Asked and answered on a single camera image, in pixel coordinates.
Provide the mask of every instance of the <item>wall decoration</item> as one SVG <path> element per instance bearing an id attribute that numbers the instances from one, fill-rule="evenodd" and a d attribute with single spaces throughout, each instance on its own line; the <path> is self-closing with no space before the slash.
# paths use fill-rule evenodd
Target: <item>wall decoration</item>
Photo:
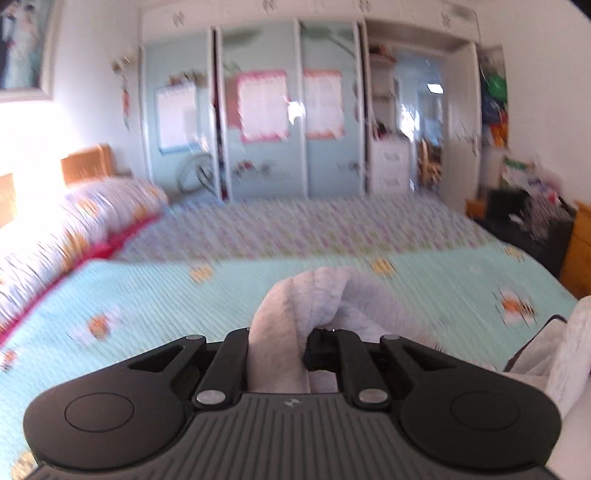
<path id="1" fill-rule="evenodd" d="M 189 150 L 200 138 L 197 86 L 185 83 L 156 91 L 160 153 Z"/>
<path id="2" fill-rule="evenodd" d="M 345 136 L 343 75 L 339 70 L 306 70 L 304 104 L 306 137 L 335 140 Z"/>
<path id="3" fill-rule="evenodd" d="M 63 0 L 0 0 L 0 101 L 49 99 Z"/>
<path id="4" fill-rule="evenodd" d="M 129 94 L 129 87 L 127 83 L 127 75 L 125 71 L 132 63 L 131 56 L 123 56 L 120 60 L 116 60 L 111 64 L 113 72 L 119 77 L 121 81 L 121 101 L 123 104 L 123 122 L 128 131 L 129 127 L 129 113 L 131 111 L 131 95 Z"/>
<path id="5" fill-rule="evenodd" d="M 282 141 L 289 138 L 287 73 L 262 70 L 238 77 L 238 111 L 242 141 Z"/>

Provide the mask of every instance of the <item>gray cloth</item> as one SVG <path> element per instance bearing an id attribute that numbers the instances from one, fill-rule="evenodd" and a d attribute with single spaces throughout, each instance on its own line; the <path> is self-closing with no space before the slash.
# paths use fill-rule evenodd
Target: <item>gray cloth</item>
<path id="1" fill-rule="evenodd" d="M 525 205 L 525 221 L 521 229 L 537 242 L 545 242 L 550 234 L 550 222 L 570 220 L 570 214 L 560 205 L 551 203 L 544 197 L 531 197 Z"/>

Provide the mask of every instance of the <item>metal bolt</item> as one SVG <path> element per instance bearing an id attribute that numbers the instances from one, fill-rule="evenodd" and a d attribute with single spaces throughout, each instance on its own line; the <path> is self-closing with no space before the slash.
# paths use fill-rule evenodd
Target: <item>metal bolt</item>
<path id="1" fill-rule="evenodd" d="M 204 390 L 195 397 L 201 405 L 219 405 L 226 400 L 226 394 L 219 390 Z"/>
<path id="2" fill-rule="evenodd" d="M 388 394 L 379 388 L 366 388 L 359 392 L 359 399 L 363 403 L 383 403 L 388 399 Z"/>

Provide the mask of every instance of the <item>white wall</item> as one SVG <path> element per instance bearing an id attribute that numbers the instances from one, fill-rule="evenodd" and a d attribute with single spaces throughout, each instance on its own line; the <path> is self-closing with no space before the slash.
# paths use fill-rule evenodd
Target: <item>white wall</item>
<path id="1" fill-rule="evenodd" d="M 139 45 L 138 0 L 66 0 L 57 42 L 54 101 L 0 103 L 0 171 L 18 186 L 47 187 L 58 160 L 97 143 L 113 147 L 118 169 L 145 176 L 138 67 L 128 75 L 131 132 L 122 117 L 121 83 L 111 62 Z M 33 167 L 39 184 L 24 170 Z"/>
<path id="2" fill-rule="evenodd" d="M 591 202 L 591 22 L 568 0 L 496 0 L 478 13 L 483 42 L 503 45 L 513 155 L 537 155 L 566 198 Z"/>

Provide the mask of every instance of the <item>white blanket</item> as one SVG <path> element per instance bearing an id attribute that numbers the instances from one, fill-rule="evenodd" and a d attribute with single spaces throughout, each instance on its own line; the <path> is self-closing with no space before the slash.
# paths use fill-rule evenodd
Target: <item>white blanket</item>
<path id="1" fill-rule="evenodd" d="M 548 395 L 563 418 L 577 403 L 591 372 L 591 297 L 568 323 L 553 321 L 526 347 L 509 373 Z"/>
<path id="2" fill-rule="evenodd" d="M 252 321 L 248 389 L 265 393 L 336 391 L 335 376 L 309 374 L 302 356 L 314 328 L 347 329 L 364 342 L 393 333 L 429 347 L 436 341 L 377 278 L 354 268 L 320 268 L 288 278 L 267 294 Z"/>
<path id="3" fill-rule="evenodd" d="M 565 480 L 591 478 L 590 320 L 588 297 L 577 305 L 568 324 L 549 324 L 506 374 L 543 390 L 557 404 L 564 426 L 548 466 Z M 430 333 L 378 279 L 353 268 L 321 268 L 279 282 L 262 302 L 249 335 L 249 390 L 336 391 L 333 374 L 309 374 L 301 360 L 308 335 L 317 327 L 352 330 L 365 342 L 394 333 L 436 347 Z M 581 398 L 584 391 L 589 394 Z"/>

